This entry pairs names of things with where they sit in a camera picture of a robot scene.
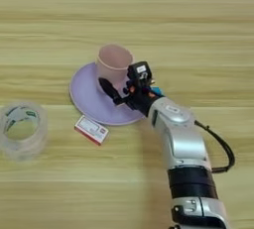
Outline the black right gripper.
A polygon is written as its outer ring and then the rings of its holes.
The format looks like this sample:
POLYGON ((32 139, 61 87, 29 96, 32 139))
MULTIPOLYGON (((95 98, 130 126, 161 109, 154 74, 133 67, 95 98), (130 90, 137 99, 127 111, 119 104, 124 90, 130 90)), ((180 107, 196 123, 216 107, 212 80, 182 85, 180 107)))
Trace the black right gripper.
POLYGON ((151 81, 128 80, 123 88, 125 97, 121 97, 112 83, 106 78, 99 77, 102 90, 113 100, 116 105, 126 104, 132 110, 138 110, 144 116, 149 115, 152 104, 162 97, 162 94, 154 91, 151 81))

